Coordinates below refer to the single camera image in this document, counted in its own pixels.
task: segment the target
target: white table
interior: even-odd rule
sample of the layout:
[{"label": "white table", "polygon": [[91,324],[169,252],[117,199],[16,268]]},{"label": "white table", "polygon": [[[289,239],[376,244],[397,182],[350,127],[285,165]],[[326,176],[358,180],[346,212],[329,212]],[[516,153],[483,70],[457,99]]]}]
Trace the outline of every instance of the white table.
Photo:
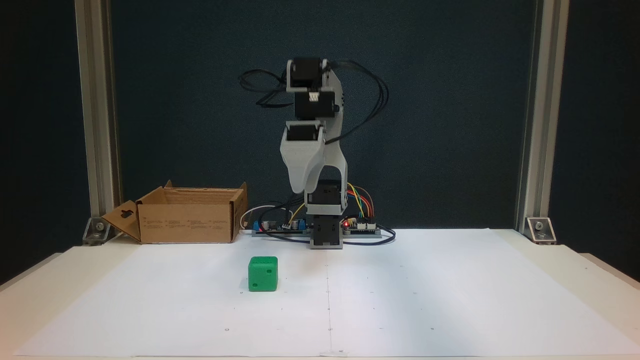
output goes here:
[{"label": "white table", "polygon": [[[634,287],[638,287],[637,283],[614,270],[611,272],[604,270],[603,268],[607,268],[606,264],[597,265],[597,259],[592,262],[566,246],[534,245],[513,230],[496,230],[495,232],[548,273],[556,282],[607,319],[624,335],[640,344],[640,290]],[[126,259],[137,246],[139,245],[128,239],[116,239],[100,247],[74,247],[54,259],[49,259],[44,266],[2,290],[0,292],[0,359],[28,360],[31,358],[17,357],[12,354],[71,305],[76,298]],[[535,359],[594,358],[535,357]],[[598,356],[597,358],[640,359],[640,356]],[[500,357],[499,359],[516,358]],[[533,359],[533,357],[518,357],[518,359]]]}]

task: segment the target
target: robotic arm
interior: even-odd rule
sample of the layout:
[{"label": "robotic arm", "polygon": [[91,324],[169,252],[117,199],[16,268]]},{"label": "robotic arm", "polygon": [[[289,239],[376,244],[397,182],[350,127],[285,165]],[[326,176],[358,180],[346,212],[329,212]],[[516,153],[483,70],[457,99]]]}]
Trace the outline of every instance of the robotic arm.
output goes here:
[{"label": "robotic arm", "polygon": [[[280,154],[289,171],[291,190],[305,193],[307,214],[314,218],[312,249],[341,249],[341,215],[347,207],[347,161],[340,142],[326,143],[342,131],[342,85],[327,60],[295,58],[287,62],[287,92],[294,93],[297,120],[287,121]],[[320,179],[325,166],[340,180]]]}]

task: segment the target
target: green cube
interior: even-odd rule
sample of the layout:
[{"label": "green cube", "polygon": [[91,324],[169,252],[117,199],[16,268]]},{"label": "green cube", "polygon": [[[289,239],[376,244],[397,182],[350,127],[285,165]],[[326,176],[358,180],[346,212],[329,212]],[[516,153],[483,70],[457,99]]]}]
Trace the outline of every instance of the green cube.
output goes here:
[{"label": "green cube", "polygon": [[278,258],[254,256],[249,261],[249,291],[276,291]]}]

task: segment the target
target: white cable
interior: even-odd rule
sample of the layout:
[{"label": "white cable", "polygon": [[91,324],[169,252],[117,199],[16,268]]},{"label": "white cable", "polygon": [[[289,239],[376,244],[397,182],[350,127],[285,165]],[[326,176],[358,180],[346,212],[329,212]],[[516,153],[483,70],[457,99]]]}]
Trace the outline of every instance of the white cable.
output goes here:
[{"label": "white cable", "polygon": [[245,229],[245,227],[242,225],[242,219],[244,219],[244,216],[249,214],[253,210],[257,210],[257,209],[261,209],[261,208],[275,208],[275,207],[276,207],[275,205],[261,205],[261,206],[256,206],[253,209],[249,209],[249,210],[245,211],[244,214],[242,214],[242,216],[240,217],[240,227]]}]

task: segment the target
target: cardboard box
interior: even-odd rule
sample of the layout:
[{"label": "cardboard box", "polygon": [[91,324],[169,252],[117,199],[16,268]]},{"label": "cardboard box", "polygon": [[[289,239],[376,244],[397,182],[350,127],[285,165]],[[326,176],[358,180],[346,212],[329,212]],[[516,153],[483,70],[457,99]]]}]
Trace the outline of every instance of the cardboard box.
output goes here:
[{"label": "cardboard box", "polygon": [[238,189],[174,188],[171,181],[102,218],[140,243],[230,243],[247,210]]}]

